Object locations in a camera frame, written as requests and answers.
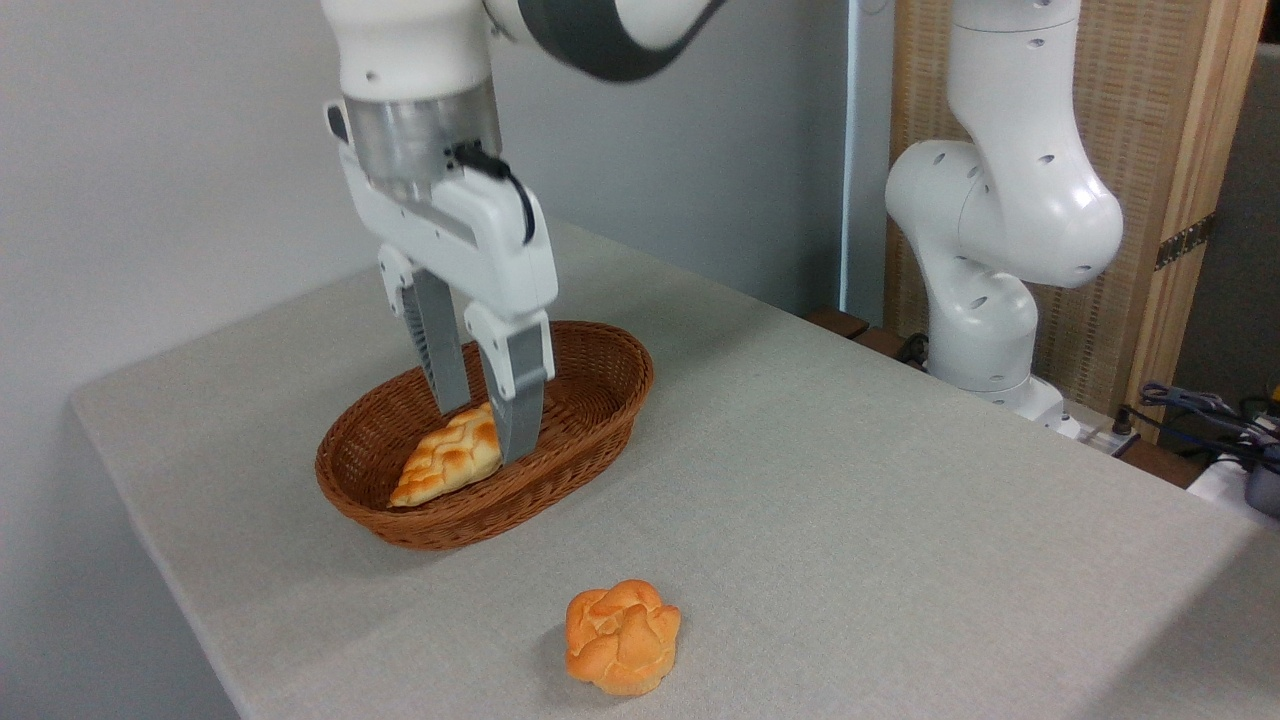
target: wicker basket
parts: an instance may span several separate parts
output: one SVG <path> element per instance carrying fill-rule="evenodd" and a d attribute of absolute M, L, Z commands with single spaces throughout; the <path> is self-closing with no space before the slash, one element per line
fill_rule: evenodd
<path fill-rule="evenodd" d="M 547 383 L 538 448 L 493 477 L 419 507 L 388 509 L 419 439 L 444 427 L 421 369 L 374 388 L 329 428 L 316 478 L 329 502 L 402 547 L 449 550 L 492 538 L 600 474 L 626 447 L 653 386 L 653 360 L 630 333 L 599 323 L 552 323 L 556 379 Z M 462 348 L 474 407 L 484 373 L 474 342 Z"/>

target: bread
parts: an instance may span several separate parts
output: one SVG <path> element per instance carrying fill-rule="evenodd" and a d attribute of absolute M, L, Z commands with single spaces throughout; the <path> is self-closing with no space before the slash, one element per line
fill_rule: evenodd
<path fill-rule="evenodd" d="M 488 402 L 458 413 L 444 428 L 417 443 L 392 491 L 388 507 L 416 507 L 483 480 L 502 466 L 498 428 Z"/>
<path fill-rule="evenodd" d="M 678 632 L 680 609 L 644 580 L 586 591 L 568 603 L 564 667 L 609 694 L 644 694 L 676 664 Z"/>

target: metal hinge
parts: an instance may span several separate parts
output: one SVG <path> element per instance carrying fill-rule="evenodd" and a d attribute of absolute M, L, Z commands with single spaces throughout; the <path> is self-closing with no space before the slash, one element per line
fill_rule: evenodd
<path fill-rule="evenodd" d="M 1215 224 L 1217 224 L 1217 213 L 1210 213 L 1194 225 L 1161 242 L 1160 251 L 1156 254 L 1156 269 L 1164 268 L 1193 249 L 1208 242 L 1208 236 L 1213 232 Z"/>

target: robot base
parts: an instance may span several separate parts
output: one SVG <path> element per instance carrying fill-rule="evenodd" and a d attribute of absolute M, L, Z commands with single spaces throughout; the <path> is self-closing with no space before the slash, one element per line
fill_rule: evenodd
<path fill-rule="evenodd" d="M 1000 392 L 974 392 L 995 405 L 1001 405 L 1018 413 L 1023 418 L 1044 425 L 1046 428 L 1079 439 L 1080 423 L 1071 418 L 1064 406 L 1062 393 L 1047 382 L 1030 375 L 1021 384 Z"/>

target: gray gripper finger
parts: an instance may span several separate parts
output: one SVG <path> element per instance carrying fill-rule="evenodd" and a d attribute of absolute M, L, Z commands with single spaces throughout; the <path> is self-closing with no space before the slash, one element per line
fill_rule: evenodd
<path fill-rule="evenodd" d="M 471 401 L 467 368 L 462 361 L 462 342 L 453 316 L 449 286 L 428 270 L 413 272 L 413 287 L 401 290 L 404 324 L 422 363 L 440 413 L 449 413 Z"/>
<path fill-rule="evenodd" d="M 516 379 L 516 396 L 503 400 L 494 380 L 488 352 L 481 354 L 484 379 L 489 388 L 493 420 L 498 428 L 502 461 L 515 462 L 538 446 L 538 433 L 543 424 L 543 389 L 547 387 L 547 369 L 543 366 L 543 333 L 534 325 L 507 341 L 511 368 Z"/>

